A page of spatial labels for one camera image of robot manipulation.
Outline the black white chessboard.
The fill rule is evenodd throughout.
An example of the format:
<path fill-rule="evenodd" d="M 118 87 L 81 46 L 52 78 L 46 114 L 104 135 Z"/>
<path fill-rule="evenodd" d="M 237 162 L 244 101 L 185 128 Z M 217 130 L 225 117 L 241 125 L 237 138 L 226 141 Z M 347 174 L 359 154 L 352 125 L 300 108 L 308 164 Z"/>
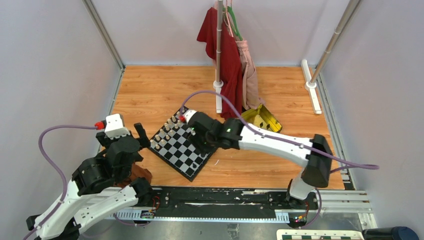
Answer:
<path fill-rule="evenodd" d="M 181 115 L 187 110 L 189 110 L 189 108 L 185 106 L 181 111 Z M 190 129 L 187 125 L 185 126 L 187 127 L 187 133 L 184 135 L 186 140 L 183 144 L 177 143 L 176 146 L 173 146 L 167 143 L 160 150 L 152 149 L 151 147 L 149 147 L 149 150 L 187 180 L 192 182 L 217 149 L 206 154 L 201 154 L 200 151 L 188 141 Z M 197 168 L 191 167 L 193 162 L 196 163 Z"/>

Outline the yellow metal tin tray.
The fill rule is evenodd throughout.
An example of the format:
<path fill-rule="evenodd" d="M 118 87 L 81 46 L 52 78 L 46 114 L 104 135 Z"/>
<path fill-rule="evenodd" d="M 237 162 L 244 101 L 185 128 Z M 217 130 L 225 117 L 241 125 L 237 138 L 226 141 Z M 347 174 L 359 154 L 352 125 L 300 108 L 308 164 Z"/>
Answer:
<path fill-rule="evenodd" d="M 259 124 L 261 122 L 267 122 L 270 124 L 270 129 L 268 131 L 280 133 L 283 129 L 277 118 L 262 103 L 256 109 L 251 108 L 244 111 L 241 116 L 246 122 L 253 124 L 258 128 L 260 128 Z"/>

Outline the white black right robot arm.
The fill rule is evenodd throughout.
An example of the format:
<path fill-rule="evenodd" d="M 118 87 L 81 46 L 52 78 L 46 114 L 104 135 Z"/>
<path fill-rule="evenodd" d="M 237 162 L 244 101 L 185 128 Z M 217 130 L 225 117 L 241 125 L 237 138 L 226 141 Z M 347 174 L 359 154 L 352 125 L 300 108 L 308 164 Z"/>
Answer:
<path fill-rule="evenodd" d="M 315 188 L 329 185 L 333 155 L 327 139 L 320 134 L 313 138 L 293 137 L 256 127 L 244 119 L 229 118 L 220 122 L 193 109 L 179 119 L 190 128 L 189 141 L 201 153 L 215 148 L 252 150 L 300 166 L 301 172 L 290 180 L 283 199 L 292 209 L 301 207 Z"/>

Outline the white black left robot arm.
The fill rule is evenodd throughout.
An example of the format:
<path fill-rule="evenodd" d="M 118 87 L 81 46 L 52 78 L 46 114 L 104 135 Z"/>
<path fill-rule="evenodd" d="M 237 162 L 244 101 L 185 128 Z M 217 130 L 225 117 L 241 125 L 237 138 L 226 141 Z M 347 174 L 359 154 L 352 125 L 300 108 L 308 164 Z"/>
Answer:
<path fill-rule="evenodd" d="M 130 179 L 133 165 L 143 160 L 140 150 L 149 146 L 143 125 L 138 122 L 134 127 L 138 137 L 132 135 L 121 119 L 106 119 L 94 126 L 56 125 L 40 134 L 39 150 L 61 177 L 62 193 L 44 213 L 26 219 L 29 232 L 25 239 L 36 234 L 38 240 L 76 240 L 111 214 L 136 204 L 146 207 L 152 203 L 150 179 L 145 176 Z M 69 181 L 43 146 L 45 135 L 58 129 L 97 130 L 96 139 L 104 148 L 84 160 Z"/>

